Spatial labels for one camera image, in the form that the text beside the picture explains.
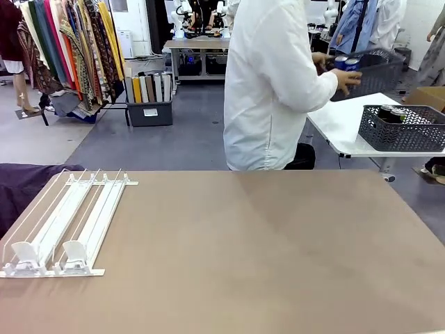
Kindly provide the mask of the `person's right hand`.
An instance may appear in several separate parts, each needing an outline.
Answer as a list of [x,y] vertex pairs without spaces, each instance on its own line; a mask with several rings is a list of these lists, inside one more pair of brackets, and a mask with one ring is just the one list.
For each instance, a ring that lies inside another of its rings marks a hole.
[[350,94],[349,88],[361,84],[362,73],[357,71],[343,71],[339,69],[331,70],[337,77],[337,89],[341,90],[345,96]]

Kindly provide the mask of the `person's left hand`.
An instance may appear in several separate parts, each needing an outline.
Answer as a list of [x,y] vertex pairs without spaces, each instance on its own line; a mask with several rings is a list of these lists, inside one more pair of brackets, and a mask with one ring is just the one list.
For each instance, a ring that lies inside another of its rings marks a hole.
[[324,54],[322,52],[313,52],[311,55],[312,61],[316,66],[316,70],[318,75],[321,75],[324,72],[327,72],[326,65],[330,64],[330,68],[332,68],[332,64],[334,61],[334,57]]

